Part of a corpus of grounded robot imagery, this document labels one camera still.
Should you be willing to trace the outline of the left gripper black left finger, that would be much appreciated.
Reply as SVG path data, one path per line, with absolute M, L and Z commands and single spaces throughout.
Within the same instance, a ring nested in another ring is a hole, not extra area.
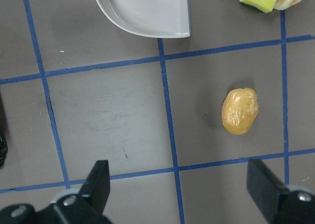
M 98 160 L 81 188 L 68 193 L 53 203 L 59 224 L 108 224 L 103 215 L 109 197 L 109 164 Z

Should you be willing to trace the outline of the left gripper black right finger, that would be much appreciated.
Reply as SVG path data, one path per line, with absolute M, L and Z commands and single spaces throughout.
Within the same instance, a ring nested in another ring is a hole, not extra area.
M 247 191 L 269 224 L 315 222 L 315 194 L 302 186 L 285 185 L 262 160 L 248 161 Z

